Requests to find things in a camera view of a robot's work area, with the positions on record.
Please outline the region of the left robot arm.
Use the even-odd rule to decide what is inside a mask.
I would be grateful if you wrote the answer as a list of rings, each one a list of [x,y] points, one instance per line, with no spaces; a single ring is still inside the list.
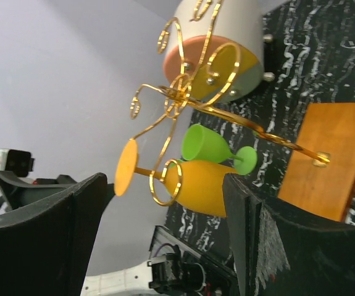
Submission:
[[[233,271],[178,243],[172,253],[88,276],[102,214],[114,196],[104,174],[28,183],[0,171],[0,295],[238,295]]]

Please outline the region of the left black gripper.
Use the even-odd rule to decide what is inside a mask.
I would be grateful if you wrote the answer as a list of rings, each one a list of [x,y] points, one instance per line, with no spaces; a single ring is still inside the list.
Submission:
[[[0,171],[0,208],[6,203],[6,211],[9,212],[63,191],[76,183],[69,175],[59,175],[56,179],[38,178],[28,183],[11,171]]]

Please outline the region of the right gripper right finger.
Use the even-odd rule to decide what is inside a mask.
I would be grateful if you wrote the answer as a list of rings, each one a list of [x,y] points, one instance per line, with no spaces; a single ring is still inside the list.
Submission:
[[[355,226],[223,180],[241,295],[355,295]]]

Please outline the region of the orange wine glass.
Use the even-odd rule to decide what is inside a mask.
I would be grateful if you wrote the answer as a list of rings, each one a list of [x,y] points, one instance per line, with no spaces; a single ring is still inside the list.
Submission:
[[[234,168],[205,160],[178,162],[170,159],[162,171],[152,171],[138,167],[138,159],[137,142],[131,139],[123,148],[115,171],[114,191],[117,196],[124,195],[136,173],[149,178],[152,197],[160,206],[168,207],[177,202],[194,212],[226,217],[223,180],[225,175],[237,173]],[[163,202],[158,198],[155,180],[164,185],[171,196],[169,201]]]

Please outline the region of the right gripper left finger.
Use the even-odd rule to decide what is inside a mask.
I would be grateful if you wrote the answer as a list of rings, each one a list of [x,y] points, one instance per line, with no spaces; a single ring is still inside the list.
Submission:
[[[0,295],[79,295],[106,196],[96,173],[0,215]]]

